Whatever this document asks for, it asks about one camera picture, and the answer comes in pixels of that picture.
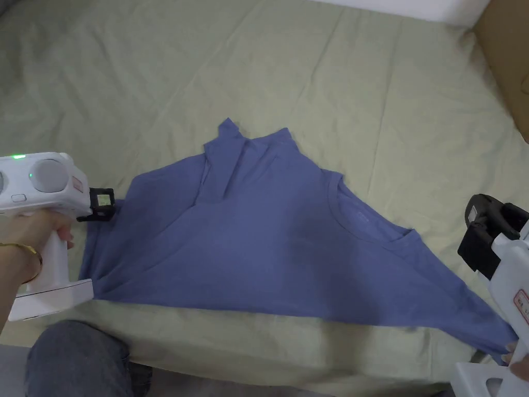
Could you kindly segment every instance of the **bed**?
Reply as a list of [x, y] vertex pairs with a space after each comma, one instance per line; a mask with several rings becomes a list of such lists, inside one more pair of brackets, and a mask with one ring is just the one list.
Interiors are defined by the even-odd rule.
[[[2, 154], [67, 152], [118, 197], [202, 152], [226, 117], [248, 137], [289, 127], [488, 302], [456, 252], [464, 207], [474, 193], [529, 207], [528, 146], [460, 28], [302, 0], [23, 0], [0, 46]], [[0, 343], [31, 346], [64, 318], [125, 340], [139, 363], [337, 396], [430, 395], [475, 353], [436, 329], [104, 301], [9, 323]]]

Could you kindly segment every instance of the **blue t-shirt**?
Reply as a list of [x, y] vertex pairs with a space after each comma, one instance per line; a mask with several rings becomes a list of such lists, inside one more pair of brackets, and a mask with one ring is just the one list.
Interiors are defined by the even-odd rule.
[[114, 219], [89, 224], [88, 277], [98, 299], [439, 328], [496, 358], [517, 339], [287, 129], [247, 139], [229, 119], [203, 155], [137, 176]]

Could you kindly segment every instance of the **neckline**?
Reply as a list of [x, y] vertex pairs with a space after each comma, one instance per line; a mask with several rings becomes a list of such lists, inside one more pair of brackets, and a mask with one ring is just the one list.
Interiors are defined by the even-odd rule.
[[[411, 242], [416, 241], [417, 239], [420, 239], [421, 236], [415, 229], [406, 229], [399, 225], [396, 225], [390, 221], [388, 221], [386, 218], [384, 218], [382, 215], [380, 215], [377, 211], [375, 211], [373, 208], [365, 204], [362, 200], [360, 200], [356, 195], [349, 190], [347, 185], [343, 182], [343, 175], [335, 172], [335, 171], [329, 171], [331, 173], [331, 178], [329, 181], [329, 189], [328, 189], [328, 197], [329, 197], [329, 207], [331, 209], [331, 212], [333, 214], [333, 217], [336, 219], [336, 221], [349, 233], [351, 233], [356, 238], [367, 241], [370, 243], [374, 243], [380, 246], [383, 246], [384, 248], [395, 250], [397, 248], [404, 248], [405, 246], [409, 245]], [[374, 238], [368, 233], [364, 233], [362, 230], [359, 230], [358, 228], [353, 228], [352, 224], [347, 216], [345, 216], [342, 211], [340, 210], [340, 205], [338, 203], [338, 187], [341, 187], [343, 192], [347, 197], [354, 200], [356, 204], [362, 208], [363, 211], [370, 213], [373, 215], [378, 221], [381, 223], [386, 224], [387, 226], [401, 232], [403, 235], [396, 240], [379, 240]]]

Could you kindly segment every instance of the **hand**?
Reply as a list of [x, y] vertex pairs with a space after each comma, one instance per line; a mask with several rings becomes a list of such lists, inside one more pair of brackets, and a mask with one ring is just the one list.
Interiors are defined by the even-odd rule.
[[510, 366], [510, 370], [513, 374], [515, 374], [520, 379], [523, 379], [526, 382], [529, 382], [529, 354], [525, 356], [525, 358], [522, 361], [518, 363], [513, 363]]
[[[66, 215], [55, 211], [39, 210], [30, 216], [19, 215], [10, 220], [7, 225], [1, 242], [15, 242], [31, 246], [42, 253], [44, 246], [48, 242], [50, 235], [56, 231], [59, 238], [67, 241], [68, 249], [74, 246], [71, 242], [71, 220]], [[40, 262], [35, 255], [26, 253], [28, 258], [25, 269], [26, 274], [36, 275], [40, 271]]]
[[[512, 343], [507, 345], [507, 350], [509, 354], [502, 356], [502, 359], [507, 364], [510, 364], [510, 361], [513, 359], [513, 352], [516, 350], [518, 343]], [[510, 366], [510, 371], [515, 374], [520, 379], [529, 382], [529, 355], [525, 356], [522, 361], [513, 363]]]

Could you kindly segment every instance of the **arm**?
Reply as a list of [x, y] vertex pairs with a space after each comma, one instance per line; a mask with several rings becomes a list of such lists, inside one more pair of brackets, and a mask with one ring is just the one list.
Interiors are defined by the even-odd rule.
[[[18, 243], [33, 247], [38, 252], [46, 245], [52, 231], [62, 240], [70, 242], [70, 219], [57, 212], [40, 210], [31, 216], [13, 218], [0, 242]], [[19, 287], [40, 272], [36, 255], [19, 247], [0, 247], [0, 332], [2, 332]]]

